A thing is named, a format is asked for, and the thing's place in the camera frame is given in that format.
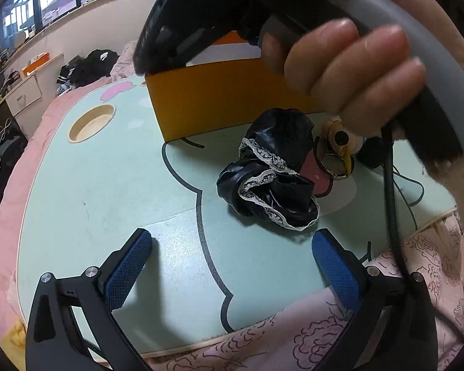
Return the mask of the person's right hand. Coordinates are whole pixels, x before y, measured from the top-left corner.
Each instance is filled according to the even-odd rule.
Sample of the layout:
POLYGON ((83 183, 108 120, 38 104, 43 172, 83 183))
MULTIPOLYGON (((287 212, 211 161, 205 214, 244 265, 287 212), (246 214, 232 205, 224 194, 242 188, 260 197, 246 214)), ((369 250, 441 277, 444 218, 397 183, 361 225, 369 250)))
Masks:
MULTIPOLYGON (((435 0, 392 1, 427 27, 464 69, 464 38, 435 0)), ((292 89, 362 137, 379 134, 425 82, 425 66, 411 57, 408 38, 397 25, 361 37, 349 19, 333 20, 292 47, 265 34, 261 57, 292 89)))

